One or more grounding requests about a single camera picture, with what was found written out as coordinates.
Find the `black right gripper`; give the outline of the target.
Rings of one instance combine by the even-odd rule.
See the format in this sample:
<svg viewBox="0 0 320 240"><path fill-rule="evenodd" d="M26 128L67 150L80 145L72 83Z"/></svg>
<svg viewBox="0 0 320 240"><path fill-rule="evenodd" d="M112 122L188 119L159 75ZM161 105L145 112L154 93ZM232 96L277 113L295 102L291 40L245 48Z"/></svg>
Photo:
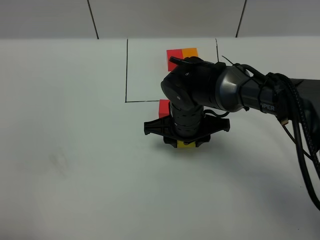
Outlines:
<svg viewBox="0 0 320 240"><path fill-rule="evenodd" d="M195 147L198 148L204 143L209 143L212 134L229 130L230 121L228 119L214 116L202 116L194 121L183 120L182 124L171 116L144 123L145 135L162 136L163 142L174 148L178 147L177 141L195 142Z"/></svg>

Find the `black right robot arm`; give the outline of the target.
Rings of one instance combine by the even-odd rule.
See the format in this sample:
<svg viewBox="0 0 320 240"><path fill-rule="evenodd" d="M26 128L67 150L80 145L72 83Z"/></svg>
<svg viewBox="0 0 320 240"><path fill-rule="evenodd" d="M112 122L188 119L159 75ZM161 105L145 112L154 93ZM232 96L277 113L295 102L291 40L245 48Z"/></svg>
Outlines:
<svg viewBox="0 0 320 240"><path fill-rule="evenodd" d="M316 105L303 96L303 87L315 86L310 79L287 78L278 73L262 74L246 64L227 66L199 57L171 57L175 68L160 86L168 98L169 114L144 123L144 133L163 137L174 147L178 142L209 142L211 135L228 131L230 121L211 112L218 109L228 113L256 109L274 115L279 122L298 116L293 91L298 92L306 117L307 132L316 150L320 148L320 118Z"/></svg>

